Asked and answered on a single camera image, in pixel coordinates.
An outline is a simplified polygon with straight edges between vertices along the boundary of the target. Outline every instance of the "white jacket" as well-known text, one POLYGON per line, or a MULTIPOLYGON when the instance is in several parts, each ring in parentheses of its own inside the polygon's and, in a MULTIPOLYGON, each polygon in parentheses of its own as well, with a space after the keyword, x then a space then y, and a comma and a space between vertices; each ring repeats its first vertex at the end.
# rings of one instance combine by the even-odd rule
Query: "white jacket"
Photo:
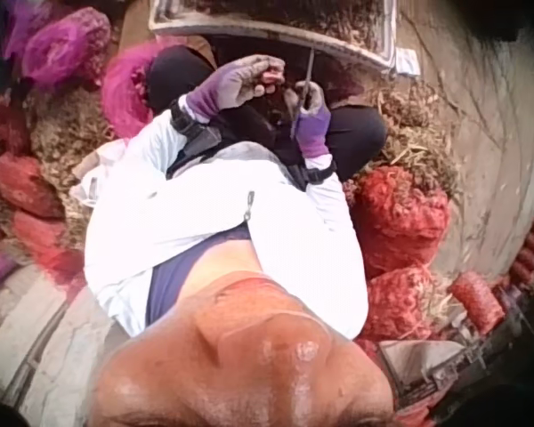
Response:
POLYGON ((185 143, 166 111, 113 168, 85 246, 85 276, 102 308, 131 336, 141 333, 152 269, 242 223, 253 191, 248 227, 264 273, 336 331, 357 336, 368 314, 366 280, 336 174, 302 192, 269 150, 242 142, 167 181, 185 143))

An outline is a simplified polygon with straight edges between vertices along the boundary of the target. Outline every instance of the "skin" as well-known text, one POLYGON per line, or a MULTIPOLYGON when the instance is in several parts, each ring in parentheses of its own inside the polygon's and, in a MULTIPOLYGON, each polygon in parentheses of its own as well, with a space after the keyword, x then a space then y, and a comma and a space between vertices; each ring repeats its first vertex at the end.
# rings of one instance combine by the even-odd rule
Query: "skin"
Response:
POLYGON ((391 412, 360 347, 264 276, 251 242, 231 241, 106 363, 90 425, 332 427, 391 412))

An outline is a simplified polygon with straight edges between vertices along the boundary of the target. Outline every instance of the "blade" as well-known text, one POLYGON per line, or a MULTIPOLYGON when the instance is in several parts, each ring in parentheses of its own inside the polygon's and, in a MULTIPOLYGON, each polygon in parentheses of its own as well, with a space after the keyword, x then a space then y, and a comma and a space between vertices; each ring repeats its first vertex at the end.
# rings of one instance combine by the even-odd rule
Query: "blade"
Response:
POLYGON ((304 102, 306 101, 306 97, 309 94, 309 86, 312 81, 313 65, 314 65, 314 48, 311 48, 311 55, 309 56, 309 65, 306 69, 306 78, 304 79, 306 84, 304 85, 303 92, 301 93, 301 96, 299 98, 299 102, 296 105, 295 120, 293 121, 293 125, 291 126, 291 141, 295 140, 296 128, 299 125, 299 119, 301 115, 301 108, 304 107, 304 102))

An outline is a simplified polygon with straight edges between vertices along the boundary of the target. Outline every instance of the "person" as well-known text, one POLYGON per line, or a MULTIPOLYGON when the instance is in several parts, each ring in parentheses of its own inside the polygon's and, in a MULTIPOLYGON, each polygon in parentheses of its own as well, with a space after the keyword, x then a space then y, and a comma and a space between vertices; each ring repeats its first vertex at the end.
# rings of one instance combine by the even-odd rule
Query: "person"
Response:
MULTIPOLYGON (((389 425, 391 387, 352 341, 368 301, 341 183, 383 147, 384 122, 330 112, 311 83, 295 141, 270 137, 247 101, 275 92, 285 65, 213 70, 185 47, 150 65, 155 118, 87 231, 88 285, 132 337, 100 369, 90 425, 389 425), (221 142, 191 158, 210 127, 221 142)), ((286 90, 291 110, 304 87, 286 90)))

